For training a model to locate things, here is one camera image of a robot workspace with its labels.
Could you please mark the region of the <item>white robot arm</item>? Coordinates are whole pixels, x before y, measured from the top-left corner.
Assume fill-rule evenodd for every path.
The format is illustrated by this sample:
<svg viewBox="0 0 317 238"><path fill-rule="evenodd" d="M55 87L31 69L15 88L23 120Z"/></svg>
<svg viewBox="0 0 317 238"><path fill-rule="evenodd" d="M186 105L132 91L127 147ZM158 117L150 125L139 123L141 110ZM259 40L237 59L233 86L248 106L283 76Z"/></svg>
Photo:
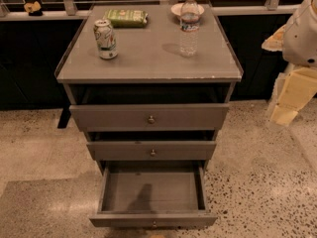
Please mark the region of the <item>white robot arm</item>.
<svg viewBox="0 0 317 238"><path fill-rule="evenodd" d="M284 71L284 83L269 118L286 126L317 93L317 0L303 0L262 48L282 52L283 59L293 65Z"/></svg>

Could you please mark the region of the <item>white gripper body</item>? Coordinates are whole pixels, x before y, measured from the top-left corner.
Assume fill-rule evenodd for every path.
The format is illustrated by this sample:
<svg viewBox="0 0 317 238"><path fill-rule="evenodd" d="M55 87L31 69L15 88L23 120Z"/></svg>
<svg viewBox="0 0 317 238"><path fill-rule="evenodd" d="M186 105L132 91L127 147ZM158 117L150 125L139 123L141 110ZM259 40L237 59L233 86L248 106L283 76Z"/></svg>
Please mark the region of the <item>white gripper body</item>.
<svg viewBox="0 0 317 238"><path fill-rule="evenodd" d="M296 66L285 78L277 104L293 111L301 110L317 93L317 68Z"/></svg>

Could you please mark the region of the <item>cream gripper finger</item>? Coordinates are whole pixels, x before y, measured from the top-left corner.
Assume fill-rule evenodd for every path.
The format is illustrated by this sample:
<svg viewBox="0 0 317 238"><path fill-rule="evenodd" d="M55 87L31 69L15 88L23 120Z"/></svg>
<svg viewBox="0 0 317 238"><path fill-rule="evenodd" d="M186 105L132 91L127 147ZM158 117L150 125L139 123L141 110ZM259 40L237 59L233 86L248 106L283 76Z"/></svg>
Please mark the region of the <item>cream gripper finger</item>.
<svg viewBox="0 0 317 238"><path fill-rule="evenodd" d="M270 121L277 125L288 126L297 114L298 112L295 110L275 105L270 115Z"/></svg>
<svg viewBox="0 0 317 238"><path fill-rule="evenodd" d="M281 52L283 48L284 32L285 26L281 26L262 43L262 48L269 52Z"/></svg>

